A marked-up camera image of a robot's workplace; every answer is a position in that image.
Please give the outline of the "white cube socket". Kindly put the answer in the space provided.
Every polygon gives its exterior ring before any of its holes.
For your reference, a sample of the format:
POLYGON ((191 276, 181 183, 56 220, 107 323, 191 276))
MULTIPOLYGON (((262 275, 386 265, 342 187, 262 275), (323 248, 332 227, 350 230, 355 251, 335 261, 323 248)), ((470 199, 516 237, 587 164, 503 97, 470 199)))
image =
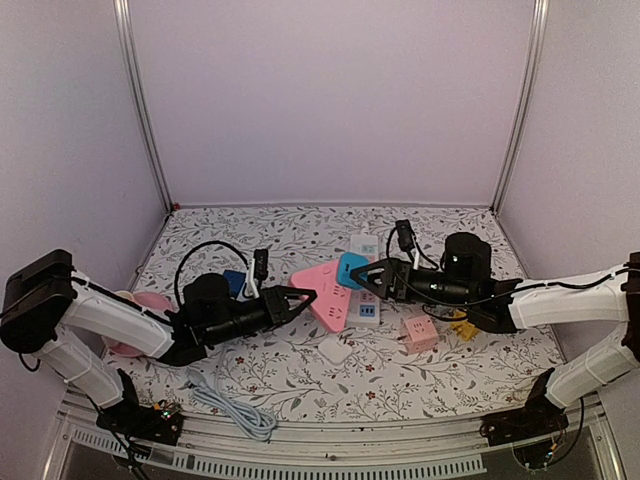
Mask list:
POLYGON ((320 355, 331 365, 338 366, 345 362, 351 355, 353 349, 337 338, 325 338, 317 346, 320 355))

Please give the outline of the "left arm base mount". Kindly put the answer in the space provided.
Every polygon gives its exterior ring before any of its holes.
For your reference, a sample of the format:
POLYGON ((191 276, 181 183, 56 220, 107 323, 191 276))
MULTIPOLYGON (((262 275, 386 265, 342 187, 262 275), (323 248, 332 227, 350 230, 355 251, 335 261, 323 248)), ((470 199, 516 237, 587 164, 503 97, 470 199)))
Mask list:
POLYGON ((184 423, 181 405, 167 400, 153 406, 141 405, 131 378, 122 369, 117 373, 123 384, 123 398, 114 406, 99 407, 96 425, 127 439, 176 446, 184 423))

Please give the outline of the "cyan square adapter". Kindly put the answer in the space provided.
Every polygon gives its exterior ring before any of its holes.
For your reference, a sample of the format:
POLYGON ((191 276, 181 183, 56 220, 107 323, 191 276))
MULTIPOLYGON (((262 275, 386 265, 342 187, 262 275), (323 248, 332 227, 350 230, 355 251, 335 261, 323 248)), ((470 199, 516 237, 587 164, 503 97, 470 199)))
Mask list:
POLYGON ((366 256, 345 252, 341 255, 336 270, 336 282, 339 286, 354 291, 362 290, 363 287, 351 277, 351 272, 355 269, 365 267, 370 263, 366 256))

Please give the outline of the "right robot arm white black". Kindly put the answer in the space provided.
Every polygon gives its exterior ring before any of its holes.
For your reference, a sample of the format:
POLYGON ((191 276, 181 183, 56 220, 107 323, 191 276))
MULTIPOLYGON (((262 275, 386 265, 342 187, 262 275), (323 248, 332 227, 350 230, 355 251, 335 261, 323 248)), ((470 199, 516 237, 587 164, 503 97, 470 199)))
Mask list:
POLYGON ((465 312, 481 331, 514 334, 538 326, 609 321, 614 330, 570 362, 540 376, 517 415, 517 427, 537 436, 582 396, 639 366, 639 256, 608 270, 552 280, 497 280, 491 247, 469 232, 449 235, 441 265, 421 268, 387 257, 354 268, 352 281, 382 300, 465 312))

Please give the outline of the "yellow cube socket plug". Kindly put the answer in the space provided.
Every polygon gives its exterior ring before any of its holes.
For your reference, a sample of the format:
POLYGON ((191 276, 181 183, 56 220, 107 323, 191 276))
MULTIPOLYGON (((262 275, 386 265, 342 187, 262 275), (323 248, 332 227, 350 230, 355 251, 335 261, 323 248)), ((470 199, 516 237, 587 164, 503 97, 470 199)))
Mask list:
POLYGON ((465 342, 471 341, 478 333, 478 329, 468 322, 466 313, 462 311, 454 312, 450 328, 465 342))

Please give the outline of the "white power strip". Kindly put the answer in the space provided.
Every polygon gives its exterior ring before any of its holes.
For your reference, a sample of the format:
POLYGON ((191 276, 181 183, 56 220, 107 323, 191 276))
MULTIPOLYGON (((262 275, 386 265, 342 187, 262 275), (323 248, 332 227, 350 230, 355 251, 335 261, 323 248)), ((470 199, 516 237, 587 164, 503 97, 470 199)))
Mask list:
MULTIPOLYGON (((369 263, 379 259, 379 237, 364 223, 351 235, 349 251, 367 258, 369 263)), ((380 300, 366 289, 353 291, 346 325, 350 328, 374 329, 380 324, 380 300)))

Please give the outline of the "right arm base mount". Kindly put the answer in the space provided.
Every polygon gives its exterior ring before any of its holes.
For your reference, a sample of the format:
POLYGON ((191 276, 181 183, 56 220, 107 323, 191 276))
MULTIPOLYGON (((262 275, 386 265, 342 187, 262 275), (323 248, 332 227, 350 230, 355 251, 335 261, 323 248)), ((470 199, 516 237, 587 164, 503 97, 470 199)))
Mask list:
POLYGON ((490 446, 528 440, 568 427, 565 407, 557 407, 546 396, 553 372, 554 368, 548 369, 536 379, 522 407, 482 417, 479 434, 490 446))

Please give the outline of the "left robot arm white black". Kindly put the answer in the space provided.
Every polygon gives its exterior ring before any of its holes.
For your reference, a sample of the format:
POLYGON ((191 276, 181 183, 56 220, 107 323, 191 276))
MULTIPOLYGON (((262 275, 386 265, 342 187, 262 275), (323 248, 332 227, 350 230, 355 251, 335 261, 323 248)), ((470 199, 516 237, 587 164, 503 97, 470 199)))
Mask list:
POLYGON ((91 281, 74 268, 69 252, 56 249, 7 279, 1 341, 49 365, 99 407, 110 408, 111 419, 126 433, 138 434, 149 415, 137 403, 130 379, 104 364, 76 330, 182 367, 206 358, 219 344, 290 323, 317 298, 313 290, 274 286, 238 301, 220 274, 197 277, 183 293, 177 311, 156 312, 91 281))

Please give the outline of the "pink cube socket plug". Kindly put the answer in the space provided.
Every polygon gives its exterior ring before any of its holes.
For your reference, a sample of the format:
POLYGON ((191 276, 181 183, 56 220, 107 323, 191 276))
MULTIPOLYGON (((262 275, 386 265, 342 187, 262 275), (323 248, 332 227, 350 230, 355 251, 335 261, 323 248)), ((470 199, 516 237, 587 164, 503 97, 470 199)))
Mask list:
POLYGON ((420 315, 401 320, 399 339, 408 354, 418 354, 435 347, 439 335, 431 317, 420 315))

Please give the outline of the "pink triangular socket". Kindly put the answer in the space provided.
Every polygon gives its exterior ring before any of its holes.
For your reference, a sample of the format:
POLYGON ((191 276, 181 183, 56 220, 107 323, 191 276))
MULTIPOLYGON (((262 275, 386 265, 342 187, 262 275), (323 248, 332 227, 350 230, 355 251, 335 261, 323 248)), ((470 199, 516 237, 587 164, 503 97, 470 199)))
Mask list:
POLYGON ((344 330, 349 313, 351 290, 337 281, 340 261, 332 260, 298 271, 291 276, 295 288, 314 290, 317 298, 311 303, 314 318, 329 333, 344 330))

